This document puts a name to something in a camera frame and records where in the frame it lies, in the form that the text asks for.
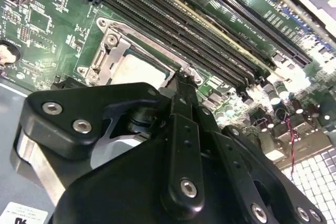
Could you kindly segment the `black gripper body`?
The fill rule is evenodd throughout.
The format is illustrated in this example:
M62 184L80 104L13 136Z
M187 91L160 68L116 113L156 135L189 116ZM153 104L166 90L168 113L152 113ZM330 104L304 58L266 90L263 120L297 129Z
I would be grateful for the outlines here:
M53 223L192 223L205 205L201 132L172 113L151 139L77 179Z

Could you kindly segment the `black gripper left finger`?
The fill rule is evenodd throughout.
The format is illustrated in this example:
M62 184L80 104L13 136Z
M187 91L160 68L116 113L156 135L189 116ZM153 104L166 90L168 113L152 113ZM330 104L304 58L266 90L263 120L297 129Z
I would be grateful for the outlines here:
M147 83L40 91L14 146L56 199L53 219L192 219L203 208L198 101L177 74Z

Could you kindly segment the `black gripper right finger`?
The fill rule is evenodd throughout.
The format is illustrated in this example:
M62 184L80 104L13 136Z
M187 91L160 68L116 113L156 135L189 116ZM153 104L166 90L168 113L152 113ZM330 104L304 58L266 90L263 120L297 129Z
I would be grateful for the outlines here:
M322 212L232 125L220 129L188 78L201 132L205 205L192 223L326 223Z

